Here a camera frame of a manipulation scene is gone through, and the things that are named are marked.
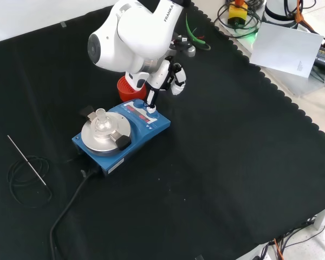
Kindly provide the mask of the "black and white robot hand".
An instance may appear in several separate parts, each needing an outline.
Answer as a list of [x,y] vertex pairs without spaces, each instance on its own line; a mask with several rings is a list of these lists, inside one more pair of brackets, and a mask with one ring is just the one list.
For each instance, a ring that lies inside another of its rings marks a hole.
[[148,115],[153,115],[157,110],[155,103],[161,90],[170,89],[173,95],[179,95],[186,85],[186,73],[180,63],[174,63],[173,56],[164,58],[160,67],[153,73],[126,72],[125,79],[135,91],[145,85],[148,94],[144,98],[144,106]]

